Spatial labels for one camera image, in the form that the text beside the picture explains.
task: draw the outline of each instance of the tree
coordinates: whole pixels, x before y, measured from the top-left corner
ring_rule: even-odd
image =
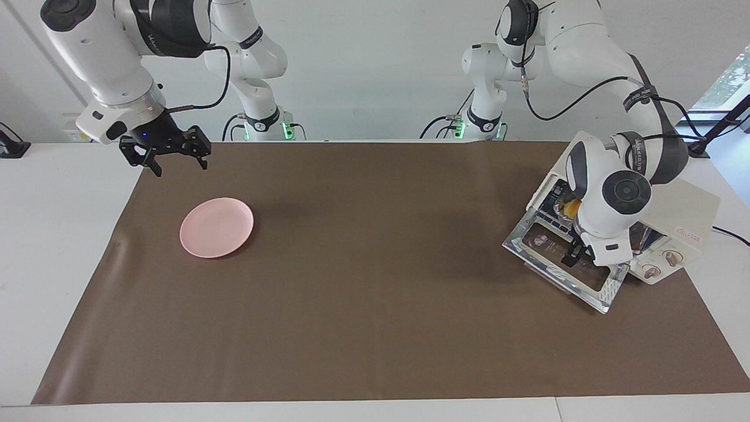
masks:
[[[740,87],[750,80],[750,46],[721,75],[708,92],[693,107],[698,110],[718,110]]]

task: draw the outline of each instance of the black device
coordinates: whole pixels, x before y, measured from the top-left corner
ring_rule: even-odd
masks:
[[[0,158],[21,158],[26,154],[30,146],[30,143],[23,142],[20,140],[20,137],[18,141],[12,140],[0,129]]]
[[[709,144],[721,136],[724,130],[731,126],[735,121],[739,119],[748,109],[750,109],[750,95],[746,96],[740,103],[726,115],[716,126],[706,134],[706,140],[699,140],[688,145],[688,151],[692,158],[711,158],[706,152],[706,148]]]
[[[161,177],[161,166],[156,157],[182,154],[194,157],[203,170],[209,168],[206,157],[211,155],[211,142],[198,126],[181,131],[172,116],[164,111],[156,120],[141,125],[120,137],[120,151],[131,166],[150,168]]]

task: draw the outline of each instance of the black cable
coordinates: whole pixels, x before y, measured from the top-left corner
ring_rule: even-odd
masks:
[[[464,106],[467,105],[467,103],[469,102],[469,99],[471,98],[471,96],[474,95],[474,91],[476,91],[476,88],[472,89],[471,92],[469,92],[469,95],[466,97],[466,100],[463,101],[464,103],[458,109],[458,111],[456,112],[456,114],[461,114],[461,111],[463,110]]]
[[[671,100],[669,98],[659,97],[658,95],[655,96],[653,98],[653,100],[654,101],[659,101],[659,102],[662,102],[662,103],[672,104],[673,106],[676,106],[677,108],[679,108],[679,111],[682,112],[682,115],[685,117],[685,120],[688,122],[688,125],[690,125],[690,129],[693,130],[693,133],[695,134],[695,136],[699,136],[699,137],[702,137],[702,138],[705,139],[705,136],[702,135],[698,131],[698,128],[695,127],[695,124],[693,123],[693,120],[690,118],[690,115],[688,115],[688,111],[683,107],[682,104],[680,104],[679,102],[677,102],[675,100]]]
[[[245,125],[234,125],[232,127],[232,130],[229,132],[229,138],[231,139],[232,142],[234,142],[234,131],[235,131],[235,129],[237,129],[237,128],[244,129],[245,128],[244,126]]]
[[[551,2],[549,5],[544,6],[543,8],[539,8],[539,12],[543,11],[546,8],[549,8],[551,5],[554,5],[557,2]]]
[[[497,36],[497,32],[500,31],[500,22],[503,21],[503,14],[500,14],[500,17],[497,18],[497,26],[495,27],[495,36]]]
[[[658,134],[658,135],[651,135],[642,138],[641,140],[651,140],[651,139],[695,139],[695,140],[706,140],[706,137],[703,136],[692,136],[692,135],[682,135],[682,134]]]
[[[502,135],[502,140],[505,140],[508,137],[510,126],[508,126],[508,123],[503,123],[500,125],[500,130],[502,130],[503,128],[505,128],[505,133]]]
[[[553,4],[554,3],[550,3],[549,5],[545,6],[544,8],[547,8],[547,7],[549,7],[549,6],[553,5]],[[527,18],[527,21],[526,21],[526,40],[523,42],[523,48],[524,49],[523,49],[523,52],[522,52],[521,58],[520,58],[520,63],[521,63],[520,64],[520,69],[521,69],[521,72],[522,72],[522,75],[524,76],[524,78],[526,76],[526,52],[527,52],[527,47],[529,45],[529,38],[532,35],[530,32],[531,32],[531,27],[532,27],[532,15],[533,14],[531,12],[529,12],[529,13],[527,13],[527,15],[528,15],[528,18]],[[629,77],[625,77],[625,76],[618,76],[618,77],[612,77],[610,79],[607,79],[604,82],[600,82],[596,86],[594,86],[593,88],[591,88],[588,91],[586,91],[586,93],[583,94],[582,96],[580,96],[576,101],[573,101],[573,103],[570,104],[569,106],[567,106],[563,111],[559,112],[558,114],[556,114],[556,115],[554,115],[552,117],[543,117],[543,116],[540,116],[539,113],[537,113],[536,110],[534,110],[534,106],[531,105],[531,98],[530,98],[530,95],[529,95],[528,91],[524,91],[524,96],[526,97],[526,105],[529,106],[529,110],[531,111],[531,114],[534,115],[534,117],[536,117],[537,119],[539,119],[539,120],[541,120],[543,122],[551,122],[552,120],[555,120],[555,119],[559,118],[560,116],[562,116],[563,114],[569,112],[570,109],[572,109],[573,107],[575,107],[576,105],[578,105],[578,103],[580,103],[581,101],[583,101],[586,97],[588,97],[589,95],[591,95],[597,89],[603,87],[604,85],[607,85],[608,83],[615,82],[617,80],[630,80],[630,78]]]
[[[292,128],[300,128],[302,129],[302,135],[304,135],[304,140],[308,140],[308,132],[305,130],[305,127],[303,125],[300,125],[299,123],[292,123],[289,125]]]
[[[424,139],[425,135],[427,134],[427,131],[429,131],[431,127],[435,126],[435,123],[438,123],[440,120],[450,120],[450,117],[448,117],[448,116],[442,116],[442,117],[438,117],[437,119],[435,119],[432,122],[430,122],[430,124],[427,125],[426,128],[424,128],[424,130],[422,131],[421,135],[419,135],[419,139]]]
[[[230,53],[230,50],[222,45],[214,45],[211,46],[205,51],[212,51],[212,50],[223,50],[226,53],[226,81],[224,82],[224,90],[221,93],[221,96],[218,100],[216,100],[213,104],[209,105],[203,105],[203,106],[197,106],[197,105],[187,105],[187,106],[181,106],[181,107],[175,107],[167,109],[166,111],[168,113],[179,113],[181,111],[189,111],[189,110],[207,110],[209,108],[214,108],[221,104],[222,101],[224,101],[225,97],[227,96],[227,92],[229,91],[230,87],[230,78],[232,77],[232,53]]]
[[[733,238],[739,240],[742,243],[745,243],[747,246],[750,246],[750,240],[745,239],[744,237],[740,236],[739,234],[734,234],[728,230],[724,230],[723,228],[718,228],[714,226],[713,230],[718,231],[719,233],[726,234],[728,236],[732,236]]]
[[[735,126],[734,128],[732,128],[732,129],[730,129],[730,130],[728,130],[728,131],[724,132],[723,134],[717,135],[717,136],[716,136],[715,138],[713,138],[713,139],[716,139],[716,138],[720,138],[720,137],[722,137],[722,136],[725,136],[725,135],[729,135],[730,133],[732,133],[732,132],[734,132],[735,130],[739,129],[739,128],[740,128],[740,126],[742,126],[742,125],[744,125],[745,123],[747,123],[747,121],[748,121],[749,119],[750,119],[750,114],[749,114],[749,115],[748,115],[748,116],[747,116],[746,118],[744,118],[744,119],[743,119],[743,120],[742,120],[742,121],[741,121],[741,122],[740,122],[740,123],[739,123],[739,124],[738,124],[737,126]]]
[[[4,124],[3,122],[0,122],[0,125],[2,125],[3,128],[6,128],[7,130],[9,130],[13,134],[13,136],[17,137],[19,142],[23,142],[24,141],[23,138],[21,138],[20,136],[18,136],[18,134],[16,133],[16,131],[13,130],[13,129],[11,129],[10,126]]]
[[[611,77],[610,79],[607,79],[604,82],[600,82],[600,83],[596,84],[593,88],[591,88],[588,91],[586,91],[586,93],[583,94],[582,96],[580,96],[576,101],[573,101],[573,103],[570,104],[569,106],[567,106],[563,111],[559,112],[558,114],[556,114],[556,115],[554,115],[552,117],[540,116],[536,112],[536,110],[534,110],[534,107],[531,105],[531,100],[529,99],[529,97],[526,97],[526,104],[528,104],[529,110],[531,110],[531,113],[534,115],[534,117],[536,117],[537,119],[542,120],[544,122],[551,122],[552,120],[555,120],[555,119],[559,118],[560,116],[562,116],[563,114],[569,112],[570,109],[572,109],[573,107],[577,106],[578,103],[580,103],[581,101],[583,101],[586,97],[588,97],[589,95],[591,95],[597,89],[603,87],[604,85],[607,85],[608,83],[615,82],[617,80],[630,80],[630,78],[624,77],[624,76],[618,76],[618,77]]]
[[[441,133],[442,133],[443,131],[445,131],[445,134],[444,134],[444,135],[442,136],[442,138],[443,138],[443,139],[446,139],[446,138],[448,137],[448,134],[449,134],[449,133],[451,133],[451,130],[453,130],[453,131],[454,131],[454,130],[456,130],[456,129],[458,129],[458,128],[457,128],[457,127],[455,127],[455,126],[453,126],[453,125],[448,125],[448,126],[446,126],[446,127],[442,128],[442,129],[440,129],[439,131],[437,131],[437,136],[435,137],[435,139],[438,139],[438,138],[440,138],[440,134],[441,134]]]
[[[235,119],[239,119],[239,115],[235,114],[226,121],[226,124],[224,125],[224,131],[221,133],[221,142],[227,140],[227,132],[230,129],[229,126],[232,124],[232,122],[234,122]]]

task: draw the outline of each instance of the window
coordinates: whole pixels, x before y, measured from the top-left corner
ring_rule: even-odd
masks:
[[[698,100],[691,112],[708,114],[726,113],[747,95],[750,95],[750,46],[721,75],[716,83]]]

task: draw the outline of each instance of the power cord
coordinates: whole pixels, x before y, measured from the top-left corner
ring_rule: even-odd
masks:
[[[542,9],[539,9],[539,11],[541,12],[543,9],[548,8],[549,6],[551,6],[553,4],[554,4],[554,2],[550,3],[549,5],[545,6]],[[558,119],[563,114],[569,112],[570,109],[572,109],[573,107],[575,107],[576,105],[578,105],[586,97],[588,97],[589,95],[591,95],[592,93],[594,93],[594,91],[596,91],[597,89],[599,89],[599,88],[601,88],[601,87],[603,87],[603,86],[605,86],[605,85],[607,85],[609,83],[618,81],[618,80],[627,80],[627,81],[630,81],[630,82],[639,83],[639,84],[643,85],[642,82],[640,82],[638,80],[635,80],[635,79],[633,79],[631,77],[625,77],[625,76],[612,77],[610,79],[607,79],[607,80],[605,80],[603,82],[600,82],[600,83],[596,84],[593,88],[591,88],[588,91],[586,91],[576,101],[573,101],[569,106],[567,106],[565,109],[563,109],[562,111],[560,111],[558,114],[555,114],[552,117],[544,117],[544,116],[539,115],[539,113],[537,113],[536,110],[534,110],[534,106],[531,104],[531,98],[530,98],[531,95],[530,95],[530,92],[529,92],[529,80],[528,80],[527,74],[526,74],[526,63],[525,63],[525,61],[526,61],[526,53],[527,53],[529,38],[532,35],[532,34],[530,34],[530,32],[531,32],[531,27],[532,27],[532,15],[533,14],[531,12],[529,12],[529,13],[527,13],[527,15],[528,15],[528,18],[527,18],[527,21],[526,21],[526,40],[523,43],[523,48],[524,49],[523,49],[523,52],[522,52],[521,64],[520,64],[521,86],[523,88],[523,95],[526,97],[526,105],[529,107],[529,110],[531,111],[531,114],[533,114],[534,117],[536,117],[537,119],[542,120],[544,122],[551,122],[552,120]],[[693,139],[693,140],[706,140],[706,136],[703,135],[703,134],[701,134],[698,131],[698,129],[696,128],[696,126],[693,123],[692,119],[690,118],[690,115],[688,115],[688,111],[678,101],[675,101],[675,100],[672,100],[672,99],[669,99],[669,98],[664,98],[664,97],[661,97],[661,96],[658,96],[658,95],[654,96],[652,100],[653,101],[660,101],[660,102],[665,102],[665,103],[668,103],[668,104],[672,104],[672,105],[676,106],[677,108],[679,108],[679,110],[682,112],[682,115],[685,117],[685,120],[690,125],[690,129],[693,131],[693,133],[695,134],[695,136],[693,137],[693,136],[689,136],[689,135],[658,134],[658,135],[652,135],[652,136],[645,137],[643,140],[657,139],[657,138],[660,138],[660,137],[661,138],[671,137],[671,138],[677,138],[677,139],[683,139],[684,138],[684,139]],[[721,134],[719,136],[725,136],[726,134],[729,134],[730,132],[732,132],[732,131],[734,131],[736,129],[737,128],[734,128],[731,131],[728,131],[728,132],[726,132],[724,134]]]
[[[436,136],[436,139],[437,139],[437,138],[440,138],[440,134],[441,134],[441,133],[442,133],[443,131],[445,131],[445,134],[444,134],[444,135],[442,136],[442,138],[443,138],[443,139],[446,139],[446,138],[448,137],[448,134],[449,134],[449,133],[451,133],[451,131],[454,131],[454,130],[456,130],[456,129],[458,129],[458,127],[457,127],[457,126],[452,126],[452,125],[450,125],[450,126],[446,126],[446,127],[444,127],[444,128],[442,128],[442,129],[440,129],[440,130],[439,130],[439,131],[437,132],[437,136]]]
[[[229,132],[232,122],[234,122],[235,119],[244,119],[244,118],[245,118],[245,114],[240,113],[240,114],[235,114],[234,116],[230,117],[229,120],[226,121],[226,124],[224,125],[224,131],[221,133],[221,142],[224,142],[225,140],[227,140],[227,132]]]
[[[732,128],[732,129],[724,132],[723,134],[716,135],[716,137],[713,138],[713,139],[729,135],[730,133],[734,132],[735,130],[739,129],[742,125],[744,125],[745,123],[747,123],[748,120],[750,120],[750,114],[746,118],[742,119],[742,121],[740,123],[738,123],[737,126],[734,126],[734,128]]]
[[[552,2],[549,5],[544,6],[543,8],[539,9],[539,12],[542,12],[545,8],[548,8],[548,7],[550,7],[551,5],[554,5],[554,4],[555,4],[555,2]],[[532,35],[530,32],[531,32],[531,27],[532,27],[532,15],[533,14],[531,12],[527,12],[526,15],[527,15],[527,19],[526,19],[526,40],[523,42],[523,48],[524,49],[523,49],[523,52],[522,52],[521,58],[520,58],[520,63],[521,63],[520,64],[521,86],[523,87],[523,96],[526,97],[526,105],[529,107],[529,110],[531,111],[531,114],[533,114],[534,117],[536,117],[537,119],[539,119],[539,120],[541,120],[543,122],[551,122],[551,121],[553,121],[555,119],[558,119],[563,114],[569,112],[573,107],[577,106],[586,97],[588,97],[589,95],[591,95],[592,93],[594,93],[594,91],[596,91],[597,89],[603,87],[604,85],[607,85],[608,83],[612,83],[612,82],[615,82],[617,80],[629,80],[631,82],[637,82],[636,80],[634,80],[631,77],[626,77],[626,76],[612,77],[610,79],[605,80],[604,82],[600,82],[600,83],[596,84],[593,88],[591,88],[588,91],[586,91],[586,93],[584,93],[582,96],[580,96],[576,101],[573,101],[569,106],[567,106],[564,110],[562,110],[558,114],[555,114],[552,117],[541,116],[539,113],[536,112],[536,110],[534,110],[534,106],[531,105],[531,95],[529,93],[529,79],[528,79],[527,74],[526,74],[526,53],[527,53],[527,48],[528,48],[528,45],[529,45],[529,38]]]
[[[718,231],[719,233],[726,234],[728,236],[731,236],[737,240],[739,240],[742,243],[745,243],[748,247],[750,247],[750,240],[745,239],[744,237],[740,236],[739,234],[734,234],[728,230],[725,230],[723,228],[718,228],[716,226],[713,227],[713,230]]]
[[[508,123],[503,123],[500,125],[500,130],[502,130],[503,128],[505,128],[505,133],[502,134],[501,140],[505,140],[508,137],[508,130],[510,130],[510,126],[508,126]]]
[[[430,124],[427,125],[426,128],[424,128],[424,130],[422,131],[421,135],[419,135],[419,139],[424,139],[425,135],[427,134],[427,131],[429,131],[430,128],[432,128],[433,126],[435,126],[435,124],[438,123],[441,120],[453,120],[453,116],[438,117],[437,119],[435,119],[432,122],[430,122]]]
[[[469,102],[469,99],[471,99],[471,96],[474,95],[475,91],[476,91],[476,88],[472,89],[471,92],[469,92],[469,95],[466,97],[466,100],[463,101],[464,103],[461,105],[461,107],[458,108],[458,111],[456,112],[456,114],[461,114],[461,111],[464,110],[463,109],[464,106],[467,105],[467,103]]]
[[[229,132],[229,138],[231,139],[231,141],[232,141],[232,142],[234,142],[234,131],[235,131],[235,130],[236,130],[237,128],[240,128],[240,129],[244,129],[244,128],[245,128],[244,126],[245,126],[245,125],[234,125],[234,126],[232,127],[232,130],[231,130],[231,131]]]
[[[299,123],[292,123],[289,126],[291,128],[300,128],[300,129],[302,129],[302,135],[304,136],[304,140],[308,140],[308,132],[305,130],[305,127],[303,125],[300,125]]]
[[[232,77],[232,54],[230,53],[230,50],[222,45],[213,45],[205,51],[212,51],[212,50],[223,50],[226,53],[226,80],[224,82],[224,90],[221,93],[221,96],[218,100],[216,100],[213,104],[209,105],[203,105],[203,106],[197,106],[197,105],[187,105],[187,106],[181,106],[181,107],[175,107],[175,108],[169,108],[166,109],[167,113],[179,113],[181,111],[189,111],[189,110],[207,110],[209,108],[214,108],[221,104],[222,101],[224,101],[225,97],[227,96],[227,92],[229,91],[230,87],[230,79]]]

